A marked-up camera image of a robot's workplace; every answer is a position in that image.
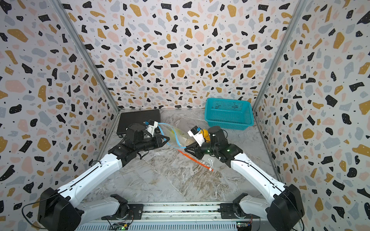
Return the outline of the clear blue zip-top bag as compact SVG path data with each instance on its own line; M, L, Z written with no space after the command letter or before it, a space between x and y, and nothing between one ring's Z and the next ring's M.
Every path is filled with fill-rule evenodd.
M159 123L158 128L160 130L161 135L164 135L170 138L167 144L171 148L185 149L187 146L196 142L195 139L189 136L187 132L184 132L180 130L179 128L174 127L170 124Z

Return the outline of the beige round fruit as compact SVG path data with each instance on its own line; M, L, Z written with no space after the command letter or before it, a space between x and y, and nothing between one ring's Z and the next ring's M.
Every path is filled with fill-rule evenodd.
M186 146L191 145L194 142L195 142L195 140L193 138L187 139L186 140Z

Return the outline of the green pear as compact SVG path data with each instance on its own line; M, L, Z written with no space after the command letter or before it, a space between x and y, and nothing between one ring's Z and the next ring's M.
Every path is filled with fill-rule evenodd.
M174 133L174 136L175 136L175 139L177 140L177 142L180 142L182 140L181 135L179 135L176 131L173 131L173 133Z

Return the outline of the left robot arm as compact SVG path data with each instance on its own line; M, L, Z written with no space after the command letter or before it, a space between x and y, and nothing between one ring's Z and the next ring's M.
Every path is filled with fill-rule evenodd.
M124 138L87 171L58 189L48 188L41 194L37 215L40 229L74 231L101 217L127 218L130 214L128 201L118 194L90 203L82 201L110 175L136 157L143 157L141 152L161 148L169 141L157 125L130 125Z

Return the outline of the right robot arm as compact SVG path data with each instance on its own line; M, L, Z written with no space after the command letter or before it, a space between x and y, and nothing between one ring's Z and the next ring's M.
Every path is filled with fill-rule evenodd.
M188 131L195 142L185 151L201 160L210 155L241 174L264 197L254 198L242 193L229 208L221 208L237 218L256 215L268 220L276 231L296 231L303 223L304 207L300 190L293 184L287 186L257 166L242 149L228 142L224 130L214 126L204 131L195 126Z

